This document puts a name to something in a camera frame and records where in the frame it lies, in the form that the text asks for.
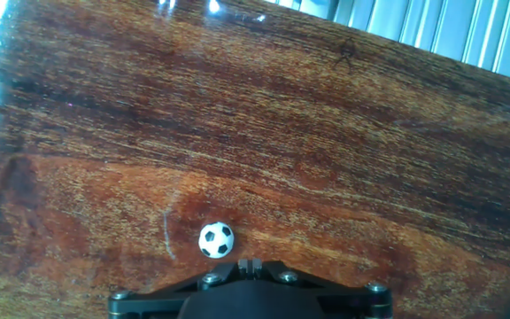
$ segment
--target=wooden table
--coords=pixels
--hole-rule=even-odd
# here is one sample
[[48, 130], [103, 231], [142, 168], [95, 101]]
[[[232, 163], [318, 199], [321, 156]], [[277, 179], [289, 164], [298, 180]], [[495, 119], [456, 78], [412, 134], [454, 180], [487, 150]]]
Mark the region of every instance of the wooden table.
[[252, 0], [17, 0], [0, 25], [0, 318], [105, 317], [213, 267], [208, 222], [397, 318], [510, 301], [510, 79]]

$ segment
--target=small ball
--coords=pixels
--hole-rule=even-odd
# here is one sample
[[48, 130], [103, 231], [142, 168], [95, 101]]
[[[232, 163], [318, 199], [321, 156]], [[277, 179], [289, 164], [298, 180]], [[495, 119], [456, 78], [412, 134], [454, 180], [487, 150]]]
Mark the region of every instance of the small ball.
[[204, 255], [218, 259], [231, 252], [234, 247], [234, 233], [223, 222], [211, 223], [200, 231], [198, 245]]

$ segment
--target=bolt head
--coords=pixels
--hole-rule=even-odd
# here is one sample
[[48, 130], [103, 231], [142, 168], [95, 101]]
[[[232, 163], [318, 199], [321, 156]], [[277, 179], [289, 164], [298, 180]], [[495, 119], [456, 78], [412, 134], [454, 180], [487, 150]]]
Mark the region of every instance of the bolt head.
[[263, 269], [263, 261], [259, 258], [253, 259], [253, 269], [261, 270]]
[[371, 292], [385, 292], [387, 290], [387, 287], [376, 282], [366, 284], [365, 287]]
[[237, 267], [239, 267], [240, 270], [246, 270], [249, 266], [249, 262], [247, 260], [239, 260], [237, 262]]
[[221, 281], [221, 276], [218, 274], [209, 273], [206, 274], [204, 278], [202, 278], [202, 281], [205, 282], [206, 284], [215, 284]]
[[290, 284], [290, 283], [294, 283], [298, 280], [298, 275], [294, 271], [287, 270], [287, 271], [283, 271], [279, 275], [279, 279], [281, 279], [281, 281], [286, 284]]
[[120, 292], [114, 292], [112, 294], [112, 299], [115, 299], [115, 300], [123, 300], [127, 297], [129, 297], [130, 295], [132, 295], [133, 292], [131, 291], [120, 291]]

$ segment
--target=black plastic part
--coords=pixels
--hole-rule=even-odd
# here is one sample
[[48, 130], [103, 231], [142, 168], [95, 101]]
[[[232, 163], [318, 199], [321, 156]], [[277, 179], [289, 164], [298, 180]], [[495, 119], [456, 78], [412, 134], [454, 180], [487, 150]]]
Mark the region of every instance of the black plastic part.
[[[279, 275], [294, 271], [297, 281], [283, 284]], [[205, 274], [150, 294], [133, 294], [108, 300], [111, 319], [225, 319], [225, 318], [392, 318], [390, 290], [371, 292], [349, 288], [287, 268], [280, 261], [241, 260], [221, 263]]]
[[221, 245], [220, 248], [218, 248], [218, 253], [225, 253], [228, 250], [227, 245]]
[[229, 228], [227, 228], [226, 226], [224, 226], [222, 229], [221, 229], [221, 232], [223, 232], [224, 235], [226, 236], [229, 236], [231, 235], [231, 230]]
[[205, 234], [205, 241], [207, 242], [211, 242], [213, 241], [213, 239], [216, 237], [216, 234], [212, 233], [211, 231], [208, 231], [206, 234]]

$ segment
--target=table surface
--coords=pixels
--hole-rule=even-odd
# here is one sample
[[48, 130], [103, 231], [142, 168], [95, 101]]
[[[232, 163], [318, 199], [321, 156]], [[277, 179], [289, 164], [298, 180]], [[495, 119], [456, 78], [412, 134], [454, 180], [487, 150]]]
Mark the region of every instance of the table surface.
[[510, 79], [252, 0], [18, 0], [0, 25], [0, 318], [105, 317], [259, 257], [394, 293], [510, 301]]

